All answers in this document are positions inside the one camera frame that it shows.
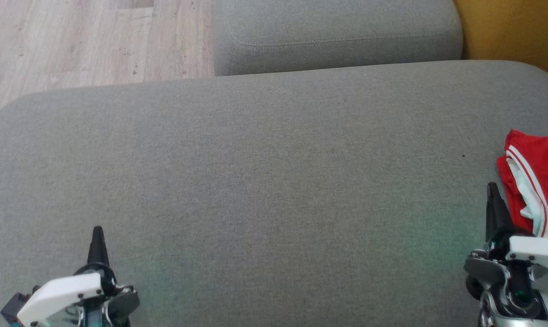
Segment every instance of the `gray fabric upholstery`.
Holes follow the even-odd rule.
[[[135,327],[473,326],[511,128],[548,135],[548,74],[514,62],[25,96],[0,112],[0,309],[100,224]]]
[[[452,0],[216,0],[218,76],[459,59]]]

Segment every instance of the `laminate floor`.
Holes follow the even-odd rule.
[[[29,93],[213,76],[212,0],[0,0],[0,109]]]

